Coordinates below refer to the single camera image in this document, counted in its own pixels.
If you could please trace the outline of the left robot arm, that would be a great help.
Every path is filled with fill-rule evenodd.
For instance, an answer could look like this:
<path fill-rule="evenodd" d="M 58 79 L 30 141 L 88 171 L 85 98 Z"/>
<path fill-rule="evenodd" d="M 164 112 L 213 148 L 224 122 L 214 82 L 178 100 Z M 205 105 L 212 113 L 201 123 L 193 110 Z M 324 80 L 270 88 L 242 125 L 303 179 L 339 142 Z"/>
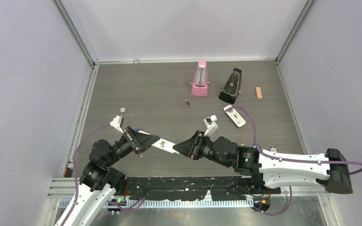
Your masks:
<path fill-rule="evenodd" d="M 89 163 L 81 176 L 74 178 L 75 193 L 56 225 L 89 226 L 112 195 L 125 191 L 125 175 L 112 165 L 130 153 L 142 154 L 159 139 L 159 136 L 127 127 L 113 144 L 104 139 L 96 141 L 91 148 Z"/>

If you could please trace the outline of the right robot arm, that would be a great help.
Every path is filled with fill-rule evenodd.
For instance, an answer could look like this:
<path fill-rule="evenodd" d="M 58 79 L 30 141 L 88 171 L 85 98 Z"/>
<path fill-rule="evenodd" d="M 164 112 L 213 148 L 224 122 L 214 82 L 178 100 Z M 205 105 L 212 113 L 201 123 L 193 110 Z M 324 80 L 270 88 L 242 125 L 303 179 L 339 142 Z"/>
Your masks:
<path fill-rule="evenodd" d="M 211 141 L 199 130 L 173 148 L 187 158 L 204 157 L 224 167 L 232 167 L 243 176 L 250 176 L 250 187 L 256 193 L 285 186 L 322 186 L 334 194 L 353 192 L 346 158 L 338 149 L 329 148 L 316 155 L 266 150 L 260 153 L 256 148 L 239 146 L 225 137 Z"/>

